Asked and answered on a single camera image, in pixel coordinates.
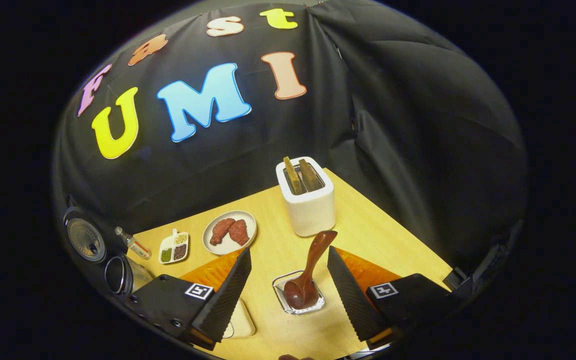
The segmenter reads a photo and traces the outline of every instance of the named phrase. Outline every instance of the foam letter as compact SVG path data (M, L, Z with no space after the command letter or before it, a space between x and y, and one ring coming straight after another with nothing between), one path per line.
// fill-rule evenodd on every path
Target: foam letter
M144 43L142 46L139 46L137 50L132 53L134 56L131 57L130 61L128 61L128 66L134 66L134 64L142 61L148 55L153 54L155 51L163 48L167 43L168 41L166 39L166 34L161 34L149 39L146 41L146 43Z
M237 34L244 30L244 25L239 23L242 19L237 16L216 18L208 23L206 33L211 37Z
M197 128L188 122L188 114L204 128L210 126L213 101L217 103L215 119L224 123L245 116L252 110L242 100L235 81L237 64L219 64L206 73L201 92L183 81L175 81L157 92L157 98L166 102L173 126L172 141L180 142L195 134Z
M259 13L259 15L265 16L268 20L268 25L276 29L295 29L298 25L294 21L286 20L286 16L295 16L295 14L284 11L284 9L270 9Z
M99 89L103 75L107 73L112 66L112 64L107 64L105 68L99 71L99 73L95 75L92 80L86 84L86 86L84 86L84 95L81 97L81 106L79 107L79 111L77 111L77 116L80 116L82 112L92 104L92 100L95 98L92 92Z
M272 52L263 55L261 61L270 64L274 80L277 82L277 91L274 92L275 98L286 100L297 98L306 94L306 86L299 83L297 73L293 66L295 54L292 52Z
M137 94L137 88L131 88L117 98L116 104L121 107L125 128L119 139L113 139L113 135L110 133L110 125L108 123L109 106L99 112L92 120L96 145L99 146L101 155L106 159L118 158L121 154L128 151L135 143L135 139L137 139L139 121L137 121L137 110L135 110L135 94Z

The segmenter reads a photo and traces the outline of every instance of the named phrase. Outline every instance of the wooden spoon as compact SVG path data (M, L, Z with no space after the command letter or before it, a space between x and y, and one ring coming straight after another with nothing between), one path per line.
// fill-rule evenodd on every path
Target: wooden spoon
M320 231L310 244L306 269L298 278L286 282L283 286L283 296L293 309L306 309L317 303L319 294L317 294L317 289L313 283L313 270L335 237L337 237L337 231Z

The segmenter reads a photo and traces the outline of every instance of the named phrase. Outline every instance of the spoon handle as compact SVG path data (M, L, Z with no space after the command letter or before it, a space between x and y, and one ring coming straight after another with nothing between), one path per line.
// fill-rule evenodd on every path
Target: spoon handle
M310 249L308 250L308 259L306 260L306 269L303 271L304 277L311 278L313 276L313 270L315 269L315 264L322 257L324 251L328 248L330 243L337 237L337 231L325 230L320 231L310 244Z

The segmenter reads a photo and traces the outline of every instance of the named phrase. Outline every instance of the peach letter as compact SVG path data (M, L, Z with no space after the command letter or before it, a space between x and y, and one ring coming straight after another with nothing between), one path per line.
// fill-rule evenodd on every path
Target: peach letter
M237 34L244 30L244 25L239 23L242 19L237 16L216 18L208 23L210 29L206 33L211 37Z
M295 54L292 52L272 52L263 55L261 60L270 64L274 80L277 82L277 91L274 96L279 100L297 98L306 94L306 86L299 84L293 59Z
M135 94L137 94L137 88L131 88L117 98L116 105L121 107L123 126L125 128L119 139L113 139L113 135L110 133L110 125L108 123L110 106L99 112L92 120L92 128L96 135L96 145L99 146L101 155L106 159L117 159L121 154L128 151L135 143L135 139L137 139L139 121L137 120L137 110L135 109Z
M290 11L284 11L284 9L270 9L259 13L259 15L265 16L268 20L268 25L276 29L295 29L298 25L294 21L286 20L286 16L295 16L295 14Z
M92 80L86 84L86 86L84 86L84 95L81 97L81 106L79 107L79 111L77 111L77 116L80 116L82 112L92 104L92 100L95 98L92 92L99 89L103 75L107 73L112 66L113 64L107 64L105 68L99 71L99 73L95 75Z
M168 41L166 39L166 34L161 34L149 39L146 41L146 43L144 43L142 46L139 46L137 50L132 53L134 56L131 57L130 61L128 61L128 66L134 66L134 64L142 61L148 55L153 54L155 51L163 48L167 43Z

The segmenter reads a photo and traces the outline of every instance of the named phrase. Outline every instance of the black fabric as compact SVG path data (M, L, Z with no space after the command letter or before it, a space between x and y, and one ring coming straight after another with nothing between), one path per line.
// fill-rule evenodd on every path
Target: black fabric
M275 7L180 13L178 22L135 36L101 63L96 71L109 63L112 69L92 104L77 117L80 89L64 112L62 167L54 171L64 192L109 227L138 233L273 187L283 157L309 156L448 264L473 271L494 236L521 219L526 201L526 152L503 94L459 48L377 2L282 4L299 24L291 30L259 16ZM242 18L245 30L208 36L206 24L226 16ZM128 66L132 51L158 34L166 34L166 46ZM275 98L274 75L261 61L275 51L296 55L306 94ZM237 64L237 86L252 111L171 141L157 91L177 80L199 90L207 71L227 62ZM131 87L139 89L139 134L130 150L109 160L90 125L111 107L110 130L118 137L115 101Z

